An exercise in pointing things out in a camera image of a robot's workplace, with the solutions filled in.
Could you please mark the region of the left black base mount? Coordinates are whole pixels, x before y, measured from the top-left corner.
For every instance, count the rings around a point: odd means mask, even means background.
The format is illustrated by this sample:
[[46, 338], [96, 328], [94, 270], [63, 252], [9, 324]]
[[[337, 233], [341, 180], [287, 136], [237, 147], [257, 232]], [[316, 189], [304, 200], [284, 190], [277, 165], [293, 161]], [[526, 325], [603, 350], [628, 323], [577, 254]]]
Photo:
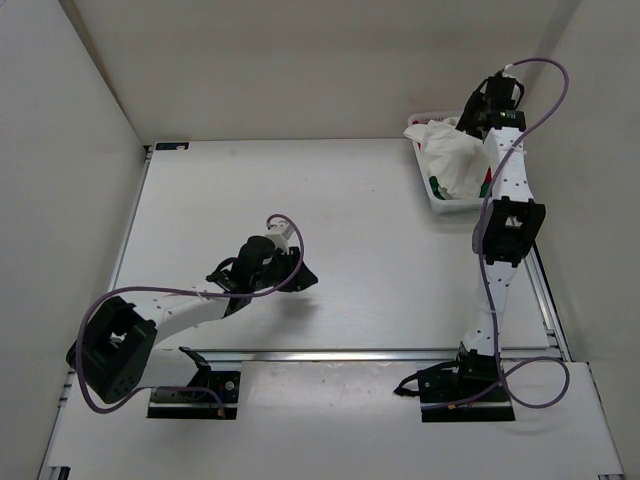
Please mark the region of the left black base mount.
[[154, 389], [147, 417], [166, 420], [235, 420], [241, 386], [240, 363], [212, 363], [196, 391]]

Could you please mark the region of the white plastic basket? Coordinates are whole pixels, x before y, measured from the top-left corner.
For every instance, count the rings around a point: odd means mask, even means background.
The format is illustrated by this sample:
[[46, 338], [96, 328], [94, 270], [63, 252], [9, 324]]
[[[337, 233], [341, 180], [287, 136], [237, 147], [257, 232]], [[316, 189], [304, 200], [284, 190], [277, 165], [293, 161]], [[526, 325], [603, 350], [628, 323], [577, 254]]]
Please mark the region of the white plastic basket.
[[[444, 121], [447, 118], [459, 117], [460, 112], [457, 111], [431, 111], [431, 112], [419, 112], [412, 114], [407, 119], [407, 126], [424, 125], [435, 121]], [[454, 200], [440, 200], [433, 195], [432, 188], [429, 184], [429, 178], [432, 177], [427, 167], [426, 161], [423, 159], [421, 153], [422, 144], [416, 140], [411, 140], [412, 148], [414, 151], [414, 157], [418, 164], [418, 168], [427, 191], [429, 204], [432, 211], [438, 215], [445, 214], [457, 214], [478, 211], [481, 208], [483, 198], [474, 199], [454, 199]]]

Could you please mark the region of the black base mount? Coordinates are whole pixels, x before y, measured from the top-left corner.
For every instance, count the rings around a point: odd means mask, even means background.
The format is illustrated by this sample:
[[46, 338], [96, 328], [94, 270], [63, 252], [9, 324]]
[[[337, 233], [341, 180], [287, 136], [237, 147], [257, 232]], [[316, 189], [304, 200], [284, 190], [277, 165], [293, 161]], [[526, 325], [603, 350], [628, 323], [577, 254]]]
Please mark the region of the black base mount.
[[424, 423], [511, 422], [509, 395], [499, 383], [495, 358], [461, 349], [456, 358], [401, 380], [399, 397], [417, 398]]
[[154, 389], [147, 417], [166, 420], [235, 420], [241, 386], [240, 363], [212, 363], [196, 391]]

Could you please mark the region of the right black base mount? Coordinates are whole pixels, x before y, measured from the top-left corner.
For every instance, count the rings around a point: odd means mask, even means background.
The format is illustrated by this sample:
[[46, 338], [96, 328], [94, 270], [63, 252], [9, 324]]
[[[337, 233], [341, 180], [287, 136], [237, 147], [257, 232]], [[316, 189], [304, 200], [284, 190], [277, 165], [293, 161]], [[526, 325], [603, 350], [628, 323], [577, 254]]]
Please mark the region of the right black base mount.
[[511, 422], [509, 395], [499, 383], [495, 358], [461, 349], [456, 358], [401, 380], [399, 397], [417, 398], [424, 423]]

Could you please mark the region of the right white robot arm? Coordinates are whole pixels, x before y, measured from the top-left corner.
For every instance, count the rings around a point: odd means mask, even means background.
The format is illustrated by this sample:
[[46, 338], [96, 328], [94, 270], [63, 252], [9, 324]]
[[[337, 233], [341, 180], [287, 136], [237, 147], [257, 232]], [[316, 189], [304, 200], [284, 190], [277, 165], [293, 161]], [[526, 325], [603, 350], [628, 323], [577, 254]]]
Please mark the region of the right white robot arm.
[[524, 113], [518, 109], [524, 86], [498, 72], [472, 93], [456, 128], [482, 141], [491, 172], [486, 209], [472, 237], [472, 250], [481, 256], [477, 320], [461, 341], [460, 368], [449, 375], [449, 387], [460, 399], [480, 393], [486, 380], [497, 378], [496, 343], [504, 318], [511, 282], [528, 255], [546, 210], [528, 186], [524, 147], [516, 140], [524, 133]]

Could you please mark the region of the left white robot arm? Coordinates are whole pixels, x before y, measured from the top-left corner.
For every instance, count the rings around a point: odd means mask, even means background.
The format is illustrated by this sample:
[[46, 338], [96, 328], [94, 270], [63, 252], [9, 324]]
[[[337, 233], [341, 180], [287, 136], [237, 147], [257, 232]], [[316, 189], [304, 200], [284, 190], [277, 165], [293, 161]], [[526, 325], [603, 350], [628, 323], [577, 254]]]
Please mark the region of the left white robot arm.
[[103, 295], [66, 355], [88, 406], [110, 413], [138, 391], [156, 388], [188, 400], [217, 399], [202, 356], [189, 347], [163, 350], [161, 343], [231, 317], [256, 298], [315, 286], [319, 279], [304, 257], [304, 246], [289, 245], [282, 234], [251, 236], [236, 256], [188, 289], [135, 286]]

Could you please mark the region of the green t shirt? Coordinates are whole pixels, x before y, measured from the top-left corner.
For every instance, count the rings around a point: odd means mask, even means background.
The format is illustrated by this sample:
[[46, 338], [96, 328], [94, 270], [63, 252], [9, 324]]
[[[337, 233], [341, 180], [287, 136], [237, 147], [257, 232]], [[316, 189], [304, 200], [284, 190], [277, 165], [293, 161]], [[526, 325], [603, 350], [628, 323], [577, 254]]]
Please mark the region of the green t shirt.
[[[490, 180], [491, 180], [491, 178], [487, 177], [485, 179], [484, 183], [481, 185], [481, 189], [480, 189], [480, 193], [479, 193], [479, 197], [480, 198], [484, 198], [487, 195], [487, 191], [488, 191]], [[429, 184], [430, 184], [430, 186], [432, 188], [433, 195], [436, 198], [438, 198], [440, 200], [454, 200], [454, 197], [449, 195], [447, 193], [447, 191], [439, 185], [438, 180], [436, 179], [435, 176], [432, 176], [432, 177], [429, 178]]]

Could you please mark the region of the white t shirt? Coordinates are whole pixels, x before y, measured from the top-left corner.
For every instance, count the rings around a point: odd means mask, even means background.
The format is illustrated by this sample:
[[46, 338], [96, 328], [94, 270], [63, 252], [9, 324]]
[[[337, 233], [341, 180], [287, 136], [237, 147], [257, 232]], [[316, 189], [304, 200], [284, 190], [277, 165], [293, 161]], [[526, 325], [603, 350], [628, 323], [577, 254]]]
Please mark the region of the white t shirt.
[[460, 117], [407, 127], [403, 135], [422, 144], [429, 172], [454, 199], [479, 198], [489, 167], [483, 142], [456, 129]]

